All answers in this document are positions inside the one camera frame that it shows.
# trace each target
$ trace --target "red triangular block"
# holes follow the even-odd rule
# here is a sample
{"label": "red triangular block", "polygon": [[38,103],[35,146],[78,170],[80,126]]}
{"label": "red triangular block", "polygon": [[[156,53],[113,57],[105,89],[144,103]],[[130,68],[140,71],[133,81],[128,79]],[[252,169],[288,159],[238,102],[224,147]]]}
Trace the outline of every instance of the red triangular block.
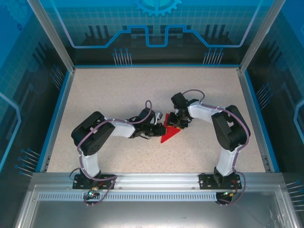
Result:
{"label": "red triangular block", "polygon": [[165,126],[165,128],[167,129],[167,132],[165,135],[163,135],[161,137],[161,143],[167,141],[168,139],[170,139],[171,137],[175,136],[178,132],[180,132],[180,128],[177,127],[173,127],[173,126],[168,126],[167,125],[167,120],[169,118],[170,114],[166,114],[166,119],[165,122],[163,123],[163,125]]}

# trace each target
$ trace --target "vent slot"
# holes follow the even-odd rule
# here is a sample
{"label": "vent slot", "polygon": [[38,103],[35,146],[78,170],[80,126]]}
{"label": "vent slot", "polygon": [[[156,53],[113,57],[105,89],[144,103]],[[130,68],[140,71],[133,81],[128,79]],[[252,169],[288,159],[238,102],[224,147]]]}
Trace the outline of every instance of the vent slot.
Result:
{"label": "vent slot", "polygon": [[[98,201],[100,196],[89,201]],[[84,192],[43,192],[40,201],[83,201]],[[105,201],[216,201],[215,192],[110,192]]]}

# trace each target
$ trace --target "glass panel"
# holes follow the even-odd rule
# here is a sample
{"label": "glass panel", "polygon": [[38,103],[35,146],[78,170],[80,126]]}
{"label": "glass panel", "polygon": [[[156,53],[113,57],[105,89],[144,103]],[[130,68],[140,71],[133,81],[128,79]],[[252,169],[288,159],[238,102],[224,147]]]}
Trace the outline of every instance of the glass panel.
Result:
{"label": "glass panel", "polygon": [[67,69],[28,3],[25,0],[2,3],[0,227],[13,227]]}
{"label": "glass panel", "polygon": [[272,0],[42,0],[76,65],[239,64]]}
{"label": "glass panel", "polygon": [[[286,0],[248,67],[257,108],[287,183],[304,182],[303,9],[303,1]],[[297,186],[290,186],[295,187],[290,189],[293,196],[301,195]],[[303,205],[302,197],[298,199],[294,204]]]}

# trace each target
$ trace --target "robotic arm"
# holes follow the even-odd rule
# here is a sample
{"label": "robotic arm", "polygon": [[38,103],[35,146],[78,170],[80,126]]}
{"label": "robotic arm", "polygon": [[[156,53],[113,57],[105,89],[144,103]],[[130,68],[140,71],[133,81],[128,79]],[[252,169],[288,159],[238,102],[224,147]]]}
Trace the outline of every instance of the robotic arm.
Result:
{"label": "robotic arm", "polygon": [[[91,177],[100,178],[101,172],[98,166],[97,152],[110,136],[122,136],[125,138],[142,137],[149,139],[154,136],[162,136],[166,134],[166,128],[161,123],[157,123],[157,121],[162,117],[161,112],[156,113],[151,110],[150,115],[144,121],[140,122],[149,114],[149,110],[149,108],[145,108],[138,116],[132,117],[125,122],[108,122],[98,128],[98,130],[83,142],[80,147],[82,151],[81,160],[84,169]],[[104,117],[100,112],[94,112],[86,118],[72,132],[71,136],[74,140],[75,146],[78,146],[81,140],[98,124],[107,119],[108,118]]]}
{"label": "robotic arm", "polygon": [[188,101],[182,93],[175,94],[171,98],[175,112],[170,113],[167,120],[168,126],[175,126],[181,129],[188,127],[193,118],[199,118],[213,124],[217,140],[221,145],[221,153],[218,164],[214,168],[213,179],[219,187],[230,183],[234,173],[234,161],[240,147],[247,141],[244,127],[237,119],[229,115],[232,113],[245,125],[249,132],[238,108],[234,105],[225,109],[202,104],[197,99]]}

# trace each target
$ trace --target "metal frame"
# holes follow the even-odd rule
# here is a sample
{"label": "metal frame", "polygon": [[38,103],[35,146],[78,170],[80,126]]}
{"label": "metal frame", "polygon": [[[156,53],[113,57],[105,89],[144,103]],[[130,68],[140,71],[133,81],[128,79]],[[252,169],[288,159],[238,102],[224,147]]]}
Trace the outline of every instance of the metal frame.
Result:
{"label": "metal frame", "polygon": [[74,72],[74,64],[68,55],[65,46],[63,45],[59,35],[57,34],[50,18],[48,17],[46,11],[44,10],[43,6],[41,5],[39,0],[28,0],[29,5],[31,6],[34,14],[36,15],[38,21],[40,22],[41,26],[43,27],[44,31],[46,32],[48,38],[52,42],[54,48],[56,49],[57,53],[59,54],[61,60],[63,61],[64,65],[66,66],[67,70],[70,73]]}
{"label": "metal frame", "polygon": [[251,95],[250,89],[249,89],[249,84],[248,81],[245,77],[245,74],[240,72],[240,70],[237,70],[237,75],[243,90],[244,94],[244,99],[248,108],[249,116],[251,119],[251,123],[255,132],[256,136],[256,142],[259,147],[261,155],[266,156],[266,159],[268,161],[268,166],[271,172],[275,172],[274,165],[272,163],[270,153],[269,153],[269,148],[265,139],[265,135],[262,129],[262,125],[260,123],[260,120],[258,118],[257,110],[255,109],[253,97]]}
{"label": "metal frame", "polygon": [[[183,192],[183,194],[189,195],[194,192],[215,192],[214,190],[200,190],[199,173],[118,173],[117,175],[117,183],[114,190],[111,191],[112,193]],[[274,192],[285,227],[300,227],[281,173],[245,173],[245,176],[247,179],[246,192]],[[16,227],[30,227],[40,193],[75,194],[76,192],[86,192],[86,190],[73,190],[72,183],[68,178],[68,173],[34,173]]]}
{"label": "metal frame", "polygon": [[70,73],[69,75],[66,76],[68,78],[67,78],[67,81],[66,81],[66,85],[64,87],[62,87],[62,89],[64,89],[64,91],[63,91],[63,95],[61,97],[61,100],[58,100],[58,102],[60,102],[58,112],[54,113],[54,115],[56,115],[55,122],[54,122],[54,125],[53,125],[52,129],[51,129],[50,138],[49,138],[49,141],[47,143],[46,150],[45,150],[46,152],[44,154],[44,157],[40,157],[40,159],[43,159],[42,165],[41,165],[40,169],[36,170],[36,171],[39,171],[39,172],[46,171],[46,168],[47,168],[47,165],[48,165],[47,162],[48,162],[48,159],[50,158],[50,156],[52,154],[52,151],[53,151],[53,148],[54,148],[54,145],[55,145],[55,140],[56,140],[56,137],[57,137],[57,134],[58,134],[58,131],[59,131],[59,126],[60,126],[61,119],[62,119],[62,116],[63,116],[63,113],[64,113],[64,109],[65,109],[65,106],[67,104],[67,98],[68,98],[68,95],[69,95],[70,90],[71,90],[74,75],[75,75],[75,72]]}
{"label": "metal frame", "polygon": [[259,30],[257,31],[252,43],[250,44],[241,64],[240,64],[240,71],[242,73],[245,72],[249,63],[253,59],[254,55],[256,54],[258,48],[260,47],[262,41],[264,40],[265,36],[267,35],[270,27],[272,26],[273,22],[275,21],[277,15],[279,14],[281,8],[283,7],[285,0],[274,0],[274,3],[271,5],[267,15],[265,16]]}

